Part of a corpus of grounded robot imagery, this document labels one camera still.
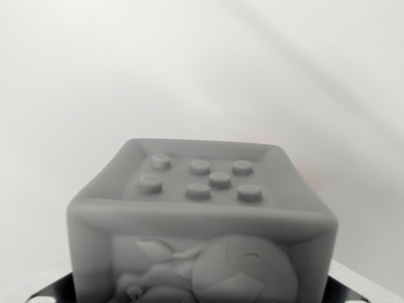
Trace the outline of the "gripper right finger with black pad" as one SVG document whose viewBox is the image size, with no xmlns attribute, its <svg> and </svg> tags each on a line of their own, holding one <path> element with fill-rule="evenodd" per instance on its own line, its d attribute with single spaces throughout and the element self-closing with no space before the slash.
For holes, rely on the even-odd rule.
<svg viewBox="0 0 404 303">
<path fill-rule="evenodd" d="M 369 302 L 368 299 L 329 275 L 325 288 L 325 303 L 345 303 L 348 301 Z"/>
</svg>

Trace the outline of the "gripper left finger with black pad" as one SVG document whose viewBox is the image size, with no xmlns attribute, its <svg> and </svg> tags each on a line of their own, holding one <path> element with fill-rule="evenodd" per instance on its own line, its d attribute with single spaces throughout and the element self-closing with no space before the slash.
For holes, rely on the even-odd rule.
<svg viewBox="0 0 404 303">
<path fill-rule="evenodd" d="M 68 273 L 44 288 L 34 292 L 26 300 L 27 303 L 73 303 L 73 276 Z"/>
</svg>

